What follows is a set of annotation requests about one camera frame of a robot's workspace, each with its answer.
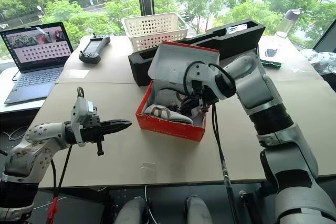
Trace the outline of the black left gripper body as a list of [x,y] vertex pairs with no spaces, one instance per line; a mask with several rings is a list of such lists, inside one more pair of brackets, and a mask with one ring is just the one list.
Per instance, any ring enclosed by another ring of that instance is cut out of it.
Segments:
[[100,122],[100,118],[98,115],[94,115],[87,124],[82,126],[80,130],[82,140],[90,143],[97,144],[97,155],[101,156],[104,154],[102,148],[102,142],[104,141],[103,136],[103,127],[102,123]]

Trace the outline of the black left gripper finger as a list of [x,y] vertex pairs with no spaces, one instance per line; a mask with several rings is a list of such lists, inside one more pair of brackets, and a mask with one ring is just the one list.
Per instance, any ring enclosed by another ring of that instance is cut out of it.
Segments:
[[132,125],[132,122],[129,120],[118,119],[118,120],[108,120],[101,121],[101,127],[129,127]]
[[129,125],[117,125],[117,126],[103,126],[101,128],[101,134],[102,135],[107,135],[107,134],[112,134],[116,132],[120,132],[122,130],[125,130],[129,127]]

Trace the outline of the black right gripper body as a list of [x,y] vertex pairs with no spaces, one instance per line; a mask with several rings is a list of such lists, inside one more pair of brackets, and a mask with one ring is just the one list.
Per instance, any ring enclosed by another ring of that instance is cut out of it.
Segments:
[[213,90],[202,84],[202,82],[193,80],[192,88],[194,96],[199,100],[202,98],[206,104],[213,104],[219,101],[219,98],[215,95]]

